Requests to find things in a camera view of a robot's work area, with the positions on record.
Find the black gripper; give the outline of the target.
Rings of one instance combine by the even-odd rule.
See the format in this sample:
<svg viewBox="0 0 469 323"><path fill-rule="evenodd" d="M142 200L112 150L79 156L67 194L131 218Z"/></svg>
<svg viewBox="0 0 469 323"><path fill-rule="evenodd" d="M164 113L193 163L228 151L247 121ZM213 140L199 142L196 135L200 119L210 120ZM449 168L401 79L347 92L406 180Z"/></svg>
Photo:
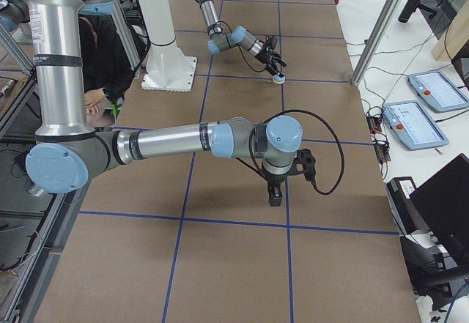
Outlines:
<svg viewBox="0 0 469 323"><path fill-rule="evenodd" d="M287 63L284 62L279 53L274 52L276 44L272 44L270 42L256 42L254 47L256 49L254 57L259 62L265 64L265 70L273 77L280 77L281 71L278 66L286 67Z"/></svg>
<svg viewBox="0 0 469 323"><path fill-rule="evenodd" d="M295 171L288 171L284 174L273 174L266 169L262 169L262 174L267 182L268 201L271 207L280 207L283 200L281 184L287 180L287 177L295 176Z"/></svg>

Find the person's bare hand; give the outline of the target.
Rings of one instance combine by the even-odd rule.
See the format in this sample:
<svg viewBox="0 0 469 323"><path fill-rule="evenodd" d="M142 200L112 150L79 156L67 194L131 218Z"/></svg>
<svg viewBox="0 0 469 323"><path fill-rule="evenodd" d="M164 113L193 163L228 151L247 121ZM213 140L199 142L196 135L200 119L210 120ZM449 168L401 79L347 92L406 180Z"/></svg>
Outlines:
<svg viewBox="0 0 469 323"><path fill-rule="evenodd" d="M106 107L107 97L103 88L89 90L84 98L87 115L96 115Z"/></svg>

